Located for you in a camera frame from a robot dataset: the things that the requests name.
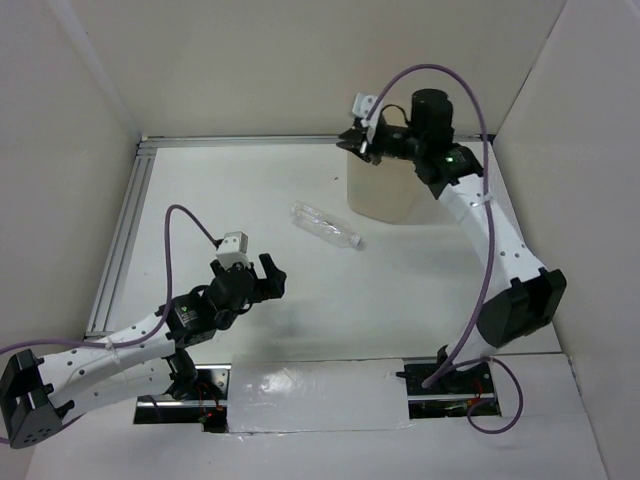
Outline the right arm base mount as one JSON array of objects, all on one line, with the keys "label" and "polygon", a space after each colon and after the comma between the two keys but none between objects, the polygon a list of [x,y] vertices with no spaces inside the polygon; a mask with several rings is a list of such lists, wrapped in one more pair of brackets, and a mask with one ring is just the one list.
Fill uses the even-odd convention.
[{"label": "right arm base mount", "polygon": [[425,388],[422,382],[434,374],[444,359],[444,351],[436,359],[404,362],[395,373],[406,387],[411,420],[462,418],[470,409],[471,416],[498,416],[500,407],[487,363],[475,364],[465,370],[452,370]]}]

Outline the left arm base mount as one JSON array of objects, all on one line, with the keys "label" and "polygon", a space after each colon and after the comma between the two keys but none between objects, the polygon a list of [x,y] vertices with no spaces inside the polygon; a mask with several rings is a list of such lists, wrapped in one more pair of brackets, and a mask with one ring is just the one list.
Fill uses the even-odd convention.
[{"label": "left arm base mount", "polygon": [[198,377],[195,386],[180,399],[169,394],[139,397],[133,424],[190,425],[198,426],[206,433],[227,433],[231,365],[201,364],[196,369]]}]

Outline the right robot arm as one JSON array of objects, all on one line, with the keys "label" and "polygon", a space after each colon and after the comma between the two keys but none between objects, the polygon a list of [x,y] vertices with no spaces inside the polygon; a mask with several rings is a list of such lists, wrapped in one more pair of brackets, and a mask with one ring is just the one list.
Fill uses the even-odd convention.
[{"label": "right robot arm", "polygon": [[405,125],[384,119],[377,97],[359,93],[352,126],[338,147],[378,165],[385,157],[409,161],[420,181],[456,219],[485,270],[472,317],[460,338],[438,353],[436,379],[448,392],[471,379],[475,361],[546,327],[566,290],[561,270],[548,269],[524,244],[488,187],[488,157],[454,139],[448,95],[422,89],[411,97]]}]

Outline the clear bottle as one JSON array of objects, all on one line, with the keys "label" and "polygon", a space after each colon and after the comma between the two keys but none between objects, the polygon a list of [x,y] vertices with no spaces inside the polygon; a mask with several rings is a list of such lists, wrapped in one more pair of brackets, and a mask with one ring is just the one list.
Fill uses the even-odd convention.
[{"label": "clear bottle", "polygon": [[294,225],[340,248],[359,249],[362,236],[346,221],[307,203],[296,201],[290,209]]}]

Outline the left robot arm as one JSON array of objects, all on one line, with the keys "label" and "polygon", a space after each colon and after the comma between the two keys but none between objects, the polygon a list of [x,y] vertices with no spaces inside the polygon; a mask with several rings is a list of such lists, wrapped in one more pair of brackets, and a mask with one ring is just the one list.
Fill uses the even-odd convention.
[{"label": "left robot arm", "polygon": [[214,278],[177,296],[144,320],[98,341],[95,348],[37,356],[14,354],[1,376],[2,443],[12,449],[36,445],[86,413],[135,397],[196,390],[198,372],[188,348],[229,329],[254,305],[283,297],[286,274],[270,255],[252,265],[211,264]]}]

